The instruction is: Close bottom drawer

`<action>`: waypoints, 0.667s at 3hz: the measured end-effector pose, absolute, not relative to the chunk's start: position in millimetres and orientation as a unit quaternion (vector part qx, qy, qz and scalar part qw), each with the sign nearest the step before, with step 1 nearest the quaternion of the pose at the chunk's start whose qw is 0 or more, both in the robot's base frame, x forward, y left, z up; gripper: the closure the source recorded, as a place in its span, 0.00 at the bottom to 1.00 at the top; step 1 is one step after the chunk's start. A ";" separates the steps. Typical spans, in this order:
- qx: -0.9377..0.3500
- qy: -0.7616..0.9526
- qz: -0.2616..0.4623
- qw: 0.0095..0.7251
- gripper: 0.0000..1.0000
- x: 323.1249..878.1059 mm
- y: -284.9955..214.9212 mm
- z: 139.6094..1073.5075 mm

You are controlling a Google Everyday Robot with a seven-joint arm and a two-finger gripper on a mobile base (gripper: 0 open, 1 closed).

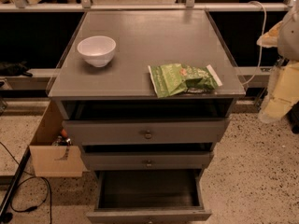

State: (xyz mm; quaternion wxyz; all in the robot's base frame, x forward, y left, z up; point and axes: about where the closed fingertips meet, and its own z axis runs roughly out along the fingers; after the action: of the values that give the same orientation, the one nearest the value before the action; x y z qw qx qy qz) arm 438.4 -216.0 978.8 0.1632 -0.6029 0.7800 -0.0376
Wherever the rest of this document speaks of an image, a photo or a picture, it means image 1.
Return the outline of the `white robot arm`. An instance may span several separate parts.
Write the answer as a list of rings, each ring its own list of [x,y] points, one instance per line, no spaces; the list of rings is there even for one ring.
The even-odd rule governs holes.
[[[257,45],[278,49],[278,55],[287,61],[275,65],[271,71],[267,94],[261,104],[259,119],[271,123],[282,119],[299,102],[299,6],[295,1],[284,18],[264,35]]]

